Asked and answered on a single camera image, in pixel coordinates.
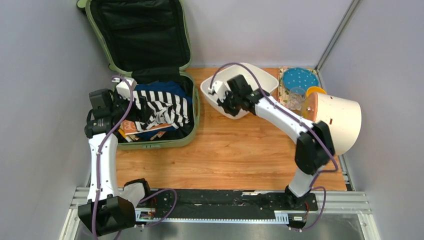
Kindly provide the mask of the green hard-shell suitcase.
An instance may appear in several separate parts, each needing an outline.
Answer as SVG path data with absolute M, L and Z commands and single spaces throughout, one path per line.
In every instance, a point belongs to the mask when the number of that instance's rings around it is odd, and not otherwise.
M 187 73 L 192 51 L 180 0 L 79 0 L 106 55 L 109 68 L 139 84 L 174 82 L 192 102 L 189 123 L 163 137 L 134 142 L 118 137 L 122 150 L 182 147 L 191 143 L 200 121 L 200 98 Z

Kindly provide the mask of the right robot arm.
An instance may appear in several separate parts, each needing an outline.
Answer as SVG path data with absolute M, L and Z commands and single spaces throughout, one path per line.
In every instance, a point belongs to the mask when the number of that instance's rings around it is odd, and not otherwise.
M 292 139 L 297 169 L 285 189 L 285 203 L 290 209 L 299 209 L 323 167 L 334 160 L 335 147 L 329 126 L 323 121 L 313 122 L 291 112 L 261 87 L 253 89 L 241 74 L 226 83 L 213 80 L 208 93 L 216 97 L 217 105 L 225 113 L 235 116 L 242 110 L 250 112 Z

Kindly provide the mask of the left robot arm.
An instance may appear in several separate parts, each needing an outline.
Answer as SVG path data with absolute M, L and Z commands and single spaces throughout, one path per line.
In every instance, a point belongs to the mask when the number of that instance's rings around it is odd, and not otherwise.
M 118 138 L 112 114 L 112 91 L 95 90 L 89 93 L 89 111 L 84 133 L 91 155 L 91 176 L 86 203 L 79 205 L 80 221 L 94 240 L 100 236 L 133 227 L 137 206 L 148 207 L 153 201 L 148 182 L 141 178 L 127 182 L 120 191 L 116 176 Z

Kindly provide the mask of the white plastic tub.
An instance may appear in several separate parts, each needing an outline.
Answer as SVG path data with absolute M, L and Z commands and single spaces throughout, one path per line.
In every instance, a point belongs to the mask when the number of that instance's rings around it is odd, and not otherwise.
M 263 69 L 261 69 L 257 66 L 254 66 L 252 64 L 249 64 L 247 62 L 242 62 L 241 64 L 246 66 L 249 70 L 251 70 L 253 72 L 253 74 L 258 79 L 260 86 L 266 92 L 270 93 L 271 95 L 274 94 L 274 92 L 277 90 L 277 88 L 279 86 L 279 81 L 276 77 L 274 77 L 270 73 L 266 72 L 265 70 L 263 70 Z M 256 81 L 254 80 L 253 76 L 245 68 L 243 68 L 242 66 L 239 66 L 239 65 L 232 65 L 232 66 L 228 66 L 228 67 L 222 69 L 221 71 L 219 71 L 217 73 L 214 81 L 222 81 L 229 88 L 229 86 L 227 84 L 227 80 L 229 80 L 232 77 L 235 77 L 237 75 L 243 75 L 245 77 L 247 83 L 249 85 L 251 85 L 253 90 L 258 89 L 258 85 L 257 85 Z M 246 116 L 248 114 L 248 112 L 242 110 L 237 116 L 233 117 L 233 116 L 225 113 L 224 110 L 220 106 L 218 106 L 218 104 L 217 104 L 218 98 L 208 94 L 208 88 L 210 87 L 210 83 L 211 83 L 212 78 L 213 78 L 213 76 L 208 77 L 200 85 L 200 90 L 201 90 L 202 94 L 204 95 L 206 102 L 212 108 L 214 108 L 217 112 L 219 112 L 221 115 L 223 115 L 223 116 L 225 116 L 229 119 L 238 120 L 238 119 Z

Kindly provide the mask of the black white striped shirt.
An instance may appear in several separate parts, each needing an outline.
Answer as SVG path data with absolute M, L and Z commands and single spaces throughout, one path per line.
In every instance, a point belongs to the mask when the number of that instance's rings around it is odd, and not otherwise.
M 146 97 L 152 115 L 147 123 L 140 121 L 143 129 L 153 125 L 169 124 L 178 129 L 191 123 L 189 117 L 189 101 L 170 92 L 153 90 L 134 90 L 133 98 L 136 107 L 140 111 L 139 97 Z

